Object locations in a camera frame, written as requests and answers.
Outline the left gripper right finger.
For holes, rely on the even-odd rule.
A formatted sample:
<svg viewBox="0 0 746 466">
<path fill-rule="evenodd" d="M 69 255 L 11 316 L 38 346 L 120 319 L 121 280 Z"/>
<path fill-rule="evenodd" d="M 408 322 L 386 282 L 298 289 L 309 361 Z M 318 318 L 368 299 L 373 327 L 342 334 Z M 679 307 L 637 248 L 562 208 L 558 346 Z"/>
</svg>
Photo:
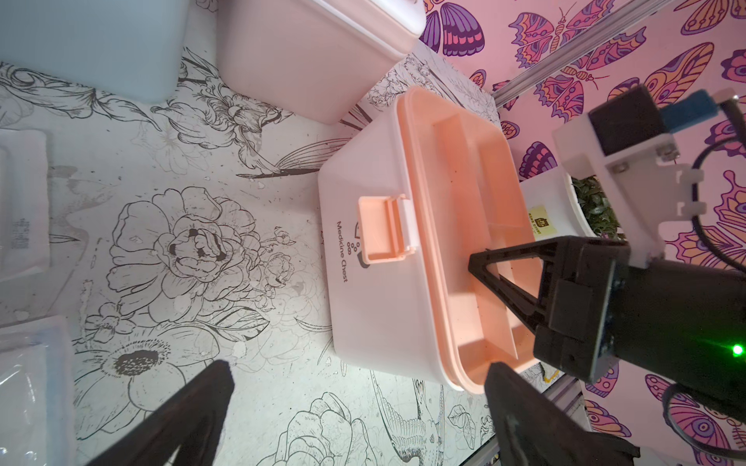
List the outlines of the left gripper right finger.
<svg viewBox="0 0 746 466">
<path fill-rule="evenodd" d="M 485 396 L 503 465 L 633 465 L 640 448 L 584 430 L 505 363 L 493 363 Z"/>
</svg>

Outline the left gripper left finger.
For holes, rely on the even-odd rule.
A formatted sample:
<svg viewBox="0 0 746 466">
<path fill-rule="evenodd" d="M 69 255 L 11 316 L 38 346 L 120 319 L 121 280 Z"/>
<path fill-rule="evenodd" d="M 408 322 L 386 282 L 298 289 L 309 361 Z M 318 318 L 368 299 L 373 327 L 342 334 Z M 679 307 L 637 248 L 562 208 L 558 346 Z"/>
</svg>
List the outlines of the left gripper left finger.
<svg viewBox="0 0 746 466">
<path fill-rule="evenodd" d="M 92 465 L 212 465 L 235 383 L 217 360 L 196 375 Z"/>
</svg>

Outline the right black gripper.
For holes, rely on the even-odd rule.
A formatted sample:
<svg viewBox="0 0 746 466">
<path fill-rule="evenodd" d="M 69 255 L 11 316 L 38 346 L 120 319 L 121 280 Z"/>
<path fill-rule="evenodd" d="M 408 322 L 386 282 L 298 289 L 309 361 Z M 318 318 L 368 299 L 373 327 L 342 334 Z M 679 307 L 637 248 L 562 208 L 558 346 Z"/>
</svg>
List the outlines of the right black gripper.
<svg viewBox="0 0 746 466">
<path fill-rule="evenodd" d="M 472 254 L 468 271 L 535 336 L 533 355 L 585 382 L 605 370 L 609 299 L 627 277 L 631 249 L 623 242 L 563 236 Z M 539 258 L 538 297 L 493 275 L 491 264 Z"/>
</svg>

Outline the white pink medicine chest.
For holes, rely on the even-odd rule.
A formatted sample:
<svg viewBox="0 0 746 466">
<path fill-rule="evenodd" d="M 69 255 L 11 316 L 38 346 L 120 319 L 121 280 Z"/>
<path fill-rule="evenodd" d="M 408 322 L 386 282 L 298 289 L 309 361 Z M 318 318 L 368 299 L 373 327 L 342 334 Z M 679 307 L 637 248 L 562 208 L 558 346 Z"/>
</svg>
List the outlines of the white pink medicine chest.
<svg viewBox="0 0 746 466">
<path fill-rule="evenodd" d="M 493 123 L 412 87 L 324 163 L 322 238 L 333 345 L 347 363 L 483 392 L 523 372 L 534 337 L 468 269 L 534 239 Z"/>
</svg>

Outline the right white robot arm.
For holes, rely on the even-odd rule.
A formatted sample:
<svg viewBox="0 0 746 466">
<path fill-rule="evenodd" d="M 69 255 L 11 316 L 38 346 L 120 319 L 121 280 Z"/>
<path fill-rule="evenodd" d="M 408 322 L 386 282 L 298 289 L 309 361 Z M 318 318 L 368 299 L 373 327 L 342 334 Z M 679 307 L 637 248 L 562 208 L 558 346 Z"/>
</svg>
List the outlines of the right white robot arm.
<svg viewBox="0 0 746 466">
<path fill-rule="evenodd" d="M 623 360 L 671 380 L 664 419 L 704 454 L 744 460 L 684 423 L 685 397 L 743 421 L 745 276 L 656 259 L 622 242 L 573 236 L 472 254 L 468 269 L 534 335 L 539 360 L 584 382 Z"/>
</svg>

